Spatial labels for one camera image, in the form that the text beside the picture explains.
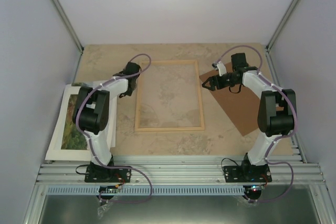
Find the white photo mat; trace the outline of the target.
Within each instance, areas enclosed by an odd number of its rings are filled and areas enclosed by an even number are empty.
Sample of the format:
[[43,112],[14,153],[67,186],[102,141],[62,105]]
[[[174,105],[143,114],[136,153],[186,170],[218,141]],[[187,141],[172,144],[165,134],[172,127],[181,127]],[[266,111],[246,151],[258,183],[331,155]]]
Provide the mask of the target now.
[[64,131],[68,101],[72,94],[78,95],[79,86],[67,85],[64,89],[64,94],[61,102],[60,112],[58,120],[48,147],[47,154],[45,156],[46,160],[49,161],[89,161],[90,151],[89,147],[87,150],[62,150],[62,136]]

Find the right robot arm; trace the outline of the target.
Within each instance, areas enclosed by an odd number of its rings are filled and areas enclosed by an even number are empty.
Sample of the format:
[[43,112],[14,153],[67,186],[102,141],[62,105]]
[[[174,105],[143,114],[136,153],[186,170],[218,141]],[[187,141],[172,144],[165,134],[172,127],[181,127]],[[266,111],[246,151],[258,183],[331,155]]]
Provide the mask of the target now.
[[257,125],[258,138],[246,154],[249,164],[241,168],[241,176],[248,182],[260,175],[258,166],[268,163],[268,155],[280,139],[290,137],[297,126],[296,93],[283,89],[270,82],[257,67],[250,66],[244,53],[231,56],[232,72],[227,72],[220,61],[212,64],[218,71],[202,83],[210,91],[232,88],[236,85],[246,87],[259,98]]

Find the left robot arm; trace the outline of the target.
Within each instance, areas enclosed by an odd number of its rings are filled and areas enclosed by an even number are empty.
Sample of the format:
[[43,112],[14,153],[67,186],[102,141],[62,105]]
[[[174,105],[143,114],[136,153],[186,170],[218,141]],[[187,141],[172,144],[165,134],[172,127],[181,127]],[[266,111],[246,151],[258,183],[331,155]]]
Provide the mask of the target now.
[[111,80],[96,88],[81,86],[78,92],[72,121],[85,136],[91,151],[90,164],[97,167],[97,176],[104,182],[115,175],[113,156],[107,145],[108,134],[113,133],[115,124],[109,129],[109,121],[116,117],[117,99],[131,96],[136,89],[141,70],[137,63],[128,62]]

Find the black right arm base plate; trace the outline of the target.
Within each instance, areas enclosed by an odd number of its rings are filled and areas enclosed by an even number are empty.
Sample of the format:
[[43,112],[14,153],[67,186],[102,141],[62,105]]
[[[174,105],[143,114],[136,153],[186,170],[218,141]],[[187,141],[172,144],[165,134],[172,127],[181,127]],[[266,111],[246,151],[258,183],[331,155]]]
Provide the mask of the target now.
[[272,182],[268,165],[251,166],[223,166],[224,178],[227,183],[266,183]]

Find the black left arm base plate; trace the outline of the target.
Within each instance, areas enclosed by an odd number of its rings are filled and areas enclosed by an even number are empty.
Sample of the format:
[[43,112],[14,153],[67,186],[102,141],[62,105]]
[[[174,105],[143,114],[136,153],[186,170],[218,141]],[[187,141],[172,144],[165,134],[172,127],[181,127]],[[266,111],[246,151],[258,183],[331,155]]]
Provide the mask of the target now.
[[108,169],[90,163],[86,169],[86,183],[128,183],[131,179],[130,169]]

